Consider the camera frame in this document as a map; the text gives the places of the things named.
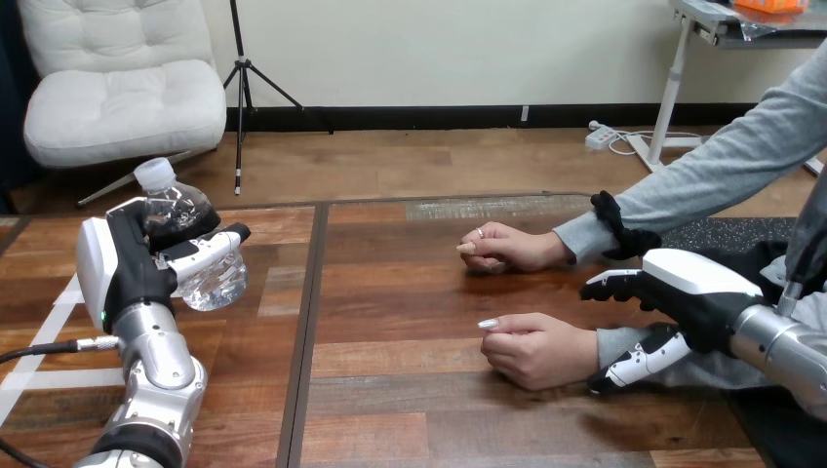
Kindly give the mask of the person's hand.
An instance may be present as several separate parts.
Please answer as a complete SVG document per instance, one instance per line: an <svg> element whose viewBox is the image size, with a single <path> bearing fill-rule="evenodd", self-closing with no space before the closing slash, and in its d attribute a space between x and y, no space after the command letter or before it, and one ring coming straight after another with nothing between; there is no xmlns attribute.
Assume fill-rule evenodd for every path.
<svg viewBox="0 0 827 468"><path fill-rule="evenodd" d="M529 234L499 222L473 229L461 238L456 250L470 270L486 274L509 269L536 272L575 260L554 232Z"/></svg>
<svg viewBox="0 0 827 468"><path fill-rule="evenodd" d="M597 335L542 313L512 314L478 323L481 352L517 386L540 391L587 379L599 369Z"/></svg>

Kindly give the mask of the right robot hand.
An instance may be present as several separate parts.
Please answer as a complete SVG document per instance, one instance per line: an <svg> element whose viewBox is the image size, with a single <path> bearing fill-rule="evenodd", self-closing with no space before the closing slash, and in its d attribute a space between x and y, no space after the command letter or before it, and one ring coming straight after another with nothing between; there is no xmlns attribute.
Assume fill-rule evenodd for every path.
<svg viewBox="0 0 827 468"><path fill-rule="evenodd" d="M765 305L761 288L737 272L699 253L653 249L639 269L607 270L581 288L583 300L640 300L644 311L659 311L671 324L657 323L648 334L587 379L594 394L614 392L655 375L692 353L721 351L737 317Z"/></svg>

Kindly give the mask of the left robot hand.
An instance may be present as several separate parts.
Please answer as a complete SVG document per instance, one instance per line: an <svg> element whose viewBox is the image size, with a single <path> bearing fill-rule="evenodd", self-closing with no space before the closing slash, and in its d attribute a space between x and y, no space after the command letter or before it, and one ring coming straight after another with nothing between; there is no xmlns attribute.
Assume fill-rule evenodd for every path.
<svg viewBox="0 0 827 468"><path fill-rule="evenodd" d="M171 297L180 286L239 251L251 236L246 224L236 222L210 234L189 229L159 249L145 229L146 205L145 197L135 197L80 227L77 278L95 326L107 333L134 304L172 309Z"/></svg>

